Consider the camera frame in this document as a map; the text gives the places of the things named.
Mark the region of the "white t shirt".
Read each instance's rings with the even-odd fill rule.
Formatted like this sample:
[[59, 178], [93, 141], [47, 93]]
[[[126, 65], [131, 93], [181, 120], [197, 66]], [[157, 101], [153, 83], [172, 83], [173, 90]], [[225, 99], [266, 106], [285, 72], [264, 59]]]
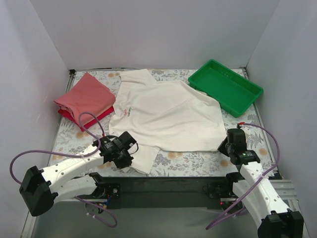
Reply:
[[149, 174], [160, 150], [216, 151], [226, 137], [219, 102], [180, 80], [157, 81], [146, 69], [120, 74], [108, 125], [137, 141], [131, 167]]

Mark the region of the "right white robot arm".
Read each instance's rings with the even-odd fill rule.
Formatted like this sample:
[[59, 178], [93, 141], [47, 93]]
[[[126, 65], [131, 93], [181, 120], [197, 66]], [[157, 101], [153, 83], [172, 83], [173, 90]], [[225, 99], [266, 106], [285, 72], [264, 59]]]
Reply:
[[260, 238], [301, 238], [304, 218], [282, 200], [264, 172], [260, 158], [247, 148], [246, 136], [241, 128], [232, 128], [218, 148], [229, 157], [238, 172], [226, 175], [224, 191], [237, 196], [258, 228]]

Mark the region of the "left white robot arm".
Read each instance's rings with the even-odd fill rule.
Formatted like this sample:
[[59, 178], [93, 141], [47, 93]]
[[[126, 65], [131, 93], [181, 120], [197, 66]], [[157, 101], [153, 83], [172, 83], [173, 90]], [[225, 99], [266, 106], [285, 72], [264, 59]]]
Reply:
[[90, 198], [117, 197], [119, 184], [107, 182], [98, 173], [88, 170], [107, 162], [117, 168], [131, 166], [129, 149], [137, 141], [127, 132], [119, 137], [105, 136], [80, 152], [76, 158], [66, 159], [53, 166], [27, 170], [19, 192], [33, 217], [49, 211], [54, 204], [75, 196]]

